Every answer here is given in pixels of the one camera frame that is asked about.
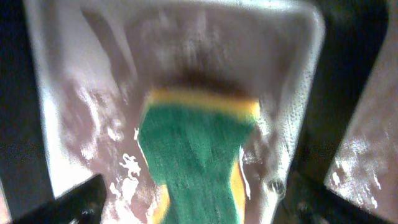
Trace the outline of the green yellow sponge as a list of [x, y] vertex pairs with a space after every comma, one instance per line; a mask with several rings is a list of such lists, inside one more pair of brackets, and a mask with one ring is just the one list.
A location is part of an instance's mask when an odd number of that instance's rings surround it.
[[249, 190], [241, 151], [259, 101], [185, 88], [147, 94], [138, 143], [161, 189], [151, 223], [243, 223]]

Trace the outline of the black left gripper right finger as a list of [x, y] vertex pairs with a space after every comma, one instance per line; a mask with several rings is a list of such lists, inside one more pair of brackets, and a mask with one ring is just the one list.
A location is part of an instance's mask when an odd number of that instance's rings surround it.
[[274, 224], [388, 224], [328, 190], [323, 184], [293, 172], [287, 181]]

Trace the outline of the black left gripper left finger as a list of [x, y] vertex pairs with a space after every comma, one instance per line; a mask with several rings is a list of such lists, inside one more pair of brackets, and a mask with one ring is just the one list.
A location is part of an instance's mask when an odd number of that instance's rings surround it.
[[106, 198], [104, 177], [97, 174], [12, 224], [100, 224]]

